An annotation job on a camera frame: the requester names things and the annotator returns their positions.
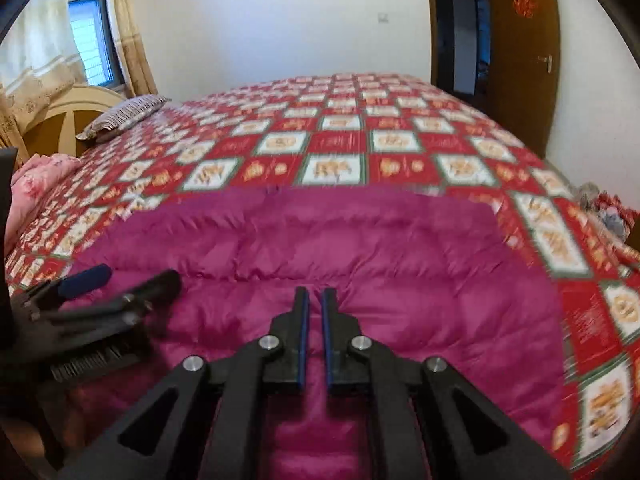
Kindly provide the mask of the right beige curtain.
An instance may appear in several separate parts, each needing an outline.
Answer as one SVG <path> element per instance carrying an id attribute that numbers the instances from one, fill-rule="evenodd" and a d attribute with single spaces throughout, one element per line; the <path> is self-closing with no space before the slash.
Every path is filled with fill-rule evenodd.
<path id="1" fill-rule="evenodd" d="M 117 61 L 128 96 L 157 94 L 157 86 L 134 17 L 132 0 L 106 0 Z"/>

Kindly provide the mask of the left beige curtain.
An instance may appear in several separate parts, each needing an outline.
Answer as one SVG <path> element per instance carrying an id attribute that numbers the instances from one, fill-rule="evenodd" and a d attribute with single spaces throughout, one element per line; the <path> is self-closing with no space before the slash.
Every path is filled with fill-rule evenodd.
<path id="1" fill-rule="evenodd" d="M 1 145 L 28 159 L 27 126 L 74 84 L 85 84 L 84 63 L 70 26 L 68 0 L 29 0 L 2 40 Z"/>

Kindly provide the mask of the magenta puffer jacket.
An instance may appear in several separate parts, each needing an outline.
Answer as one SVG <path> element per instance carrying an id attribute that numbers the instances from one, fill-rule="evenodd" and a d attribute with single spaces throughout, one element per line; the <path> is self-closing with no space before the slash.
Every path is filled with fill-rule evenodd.
<path id="1" fill-rule="evenodd" d="M 234 188 L 133 214 L 73 260 L 104 263 L 110 298 L 172 269 L 182 291 L 152 318 L 155 358 L 88 385 L 96 436 L 189 354 L 230 356 L 309 295 L 306 385 L 267 405 L 263 479 L 367 479 L 367 405 L 329 394 L 323 303 L 398 356 L 438 354 L 538 445 L 549 446 L 563 382 L 561 300 L 513 249 L 491 208 L 399 188 Z"/>

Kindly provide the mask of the red patterned bedspread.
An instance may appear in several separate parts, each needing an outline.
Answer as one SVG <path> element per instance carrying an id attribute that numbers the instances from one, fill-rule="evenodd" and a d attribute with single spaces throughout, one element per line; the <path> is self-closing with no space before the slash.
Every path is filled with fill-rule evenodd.
<path id="1" fill-rule="evenodd" d="M 78 272 L 75 256 L 114 222 L 196 194 L 376 186 L 464 198 L 489 206 L 508 244 L 559 293 L 563 382 L 545 448 L 591 479 L 638 408 L 639 263 L 616 257 L 522 141 L 426 82 L 303 77 L 168 102 L 77 158 L 6 259 L 12 292 Z M 71 446 L 99 435 L 82 408 L 90 384 L 62 406 Z"/>

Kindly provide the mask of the brown wooden door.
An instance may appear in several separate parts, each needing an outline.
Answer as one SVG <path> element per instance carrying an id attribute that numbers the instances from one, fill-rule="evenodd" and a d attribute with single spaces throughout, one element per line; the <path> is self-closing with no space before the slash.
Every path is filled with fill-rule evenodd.
<path id="1" fill-rule="evenodd" d="M 488 116 L 544 158 L 559 83 L 558 0 L 537 0 L 539 6 L 531 20 L 515 13 L 512 0 L 488 1 Z M 549 54 L 553 56 L 551 74 L 538 61 L 540 56 Z"/>

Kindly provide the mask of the clothes pile on floor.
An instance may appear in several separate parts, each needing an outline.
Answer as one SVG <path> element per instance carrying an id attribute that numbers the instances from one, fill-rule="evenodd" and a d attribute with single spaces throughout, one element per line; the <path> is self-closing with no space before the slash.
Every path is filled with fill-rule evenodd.
<path id="1" fill-rule="evenodd" d="M 591 223 L 620 261 L 639 263 L 639 213 L 617 195 L 601 191 L 592 182 L 576 188 L 576 198 Z"/>

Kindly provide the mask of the dark wooden door frame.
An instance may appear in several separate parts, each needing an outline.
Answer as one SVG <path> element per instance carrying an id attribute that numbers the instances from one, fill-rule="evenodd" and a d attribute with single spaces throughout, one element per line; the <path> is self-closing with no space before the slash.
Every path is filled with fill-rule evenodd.
<path id="1" fill-rule="evenodd" d="M 490 65 L 488 0 L 428 0 L 432 81 L 448 93 L 472 98 L 486 91 Z"/>

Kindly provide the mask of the window with dark frame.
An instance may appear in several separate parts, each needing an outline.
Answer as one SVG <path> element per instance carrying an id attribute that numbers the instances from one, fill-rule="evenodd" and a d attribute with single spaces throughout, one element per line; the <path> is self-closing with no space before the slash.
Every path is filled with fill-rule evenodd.
<path id="1" fill-rule="evenodd" d="M 70 26 L 88 84 L 112 90 L 124 83 L 106 0 L 68 0 Z"/>

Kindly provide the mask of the striped grey pillow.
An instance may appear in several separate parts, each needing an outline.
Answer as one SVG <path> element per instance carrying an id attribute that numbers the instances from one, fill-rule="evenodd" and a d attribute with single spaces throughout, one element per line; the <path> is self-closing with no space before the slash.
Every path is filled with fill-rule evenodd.
<path id="1" fill-rule="evenodd" d="M 168 98 L 157 94 L 145 94 L 122 101 L 77 133 L 76 139 L 84 142 L 94 141 L 97 144 L 111 141 L 158 112 L 168 102 Z"/>

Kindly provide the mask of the pink floral folded blanket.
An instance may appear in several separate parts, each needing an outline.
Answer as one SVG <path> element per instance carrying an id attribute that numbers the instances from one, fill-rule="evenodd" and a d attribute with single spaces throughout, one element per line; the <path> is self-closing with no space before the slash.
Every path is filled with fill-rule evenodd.
<path id="1" fill-rule="evenodd" d="M 12 203 L 4 234 L 4 255 L 13 249 L 17 237 L 34 220 L 46 197 L 81 166 L 79 158 L 56 153 L 34 155 L 11 180 Z"/>

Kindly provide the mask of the red door decoration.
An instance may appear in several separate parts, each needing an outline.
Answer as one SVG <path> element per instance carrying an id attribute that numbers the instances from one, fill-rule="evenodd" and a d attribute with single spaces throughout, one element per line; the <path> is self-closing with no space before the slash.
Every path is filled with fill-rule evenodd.
<path id="1" fill-rule="evenodd" d="M 537 0 L 512 0 L 512 6 L 518 16 L 531 20 L 538 9 L 539 3 Z"/>

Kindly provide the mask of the beige curtain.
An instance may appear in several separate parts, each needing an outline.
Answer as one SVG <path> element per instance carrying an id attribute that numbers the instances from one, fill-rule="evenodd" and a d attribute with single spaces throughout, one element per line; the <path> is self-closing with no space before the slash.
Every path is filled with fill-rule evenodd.
<path id="1" fill-rule="evenodd" d="M 132 0 L 106 0 L 117 61 L 128 96 L 157 94 L 157 86 L 134 17 Z"/>
<path id="2" fill-rule="evenodd" d="M 28 159 L 27 126 L 74 84 L 85 84 L 84 63 L 70 26 L 68 0 L 29 0 L 2 40 L 1 145 Z"/>

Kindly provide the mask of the beige wooden headboard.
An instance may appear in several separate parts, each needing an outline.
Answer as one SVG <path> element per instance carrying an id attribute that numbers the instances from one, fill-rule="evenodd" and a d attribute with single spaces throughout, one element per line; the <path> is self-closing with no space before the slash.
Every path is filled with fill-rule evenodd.
<path id="1" fill-rule="evenodd" d="M 111 89 L 76 84 L 28 125 L 23 136 L 27 153 L 29 156 L 62 153 L 79 157 L 88 150 L 89 142 L 78 141 L 76 134 L 124 99 Z"/>

